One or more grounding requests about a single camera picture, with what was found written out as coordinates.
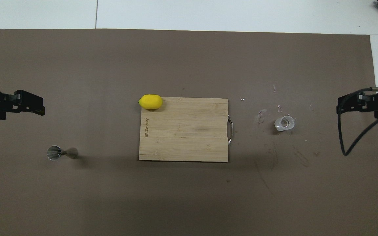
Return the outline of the small clear glass cup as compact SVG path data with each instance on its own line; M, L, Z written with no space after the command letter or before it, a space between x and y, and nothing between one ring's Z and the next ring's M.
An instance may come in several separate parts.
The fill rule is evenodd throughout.
M295 126L295 119L290 115L279 117L274 122L274 127L277 131L286 131L293 129Z

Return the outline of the steel double jigger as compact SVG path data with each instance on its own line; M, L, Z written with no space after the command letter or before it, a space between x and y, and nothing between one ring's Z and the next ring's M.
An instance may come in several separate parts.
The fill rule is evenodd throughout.
M49 160L58 160L61 156L66 156L70 159L78 157L78 149L71 147L69 149L62 149L59 146L50 146L46 152Z

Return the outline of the yellow lemon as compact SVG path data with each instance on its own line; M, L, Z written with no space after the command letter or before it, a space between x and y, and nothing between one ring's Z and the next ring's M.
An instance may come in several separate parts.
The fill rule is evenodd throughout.
M159 109L163 104L163 99L156 94L146 94L139 99L138 104L144 109Z

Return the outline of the brown table mat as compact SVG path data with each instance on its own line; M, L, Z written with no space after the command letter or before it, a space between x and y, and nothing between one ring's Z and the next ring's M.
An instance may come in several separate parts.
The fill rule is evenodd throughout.
M0 121L0 236L378 236L378 128L343 156L336 114L374 83L368 35L0 30L0 90L46 107ZM229 162L139 161L149 93L227 98Z

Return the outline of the bamboo cutting board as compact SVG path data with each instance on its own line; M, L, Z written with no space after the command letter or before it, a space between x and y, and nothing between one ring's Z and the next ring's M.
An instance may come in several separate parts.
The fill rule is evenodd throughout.
M138 160L229 161L227 98L163 97L158 109L142 109Z

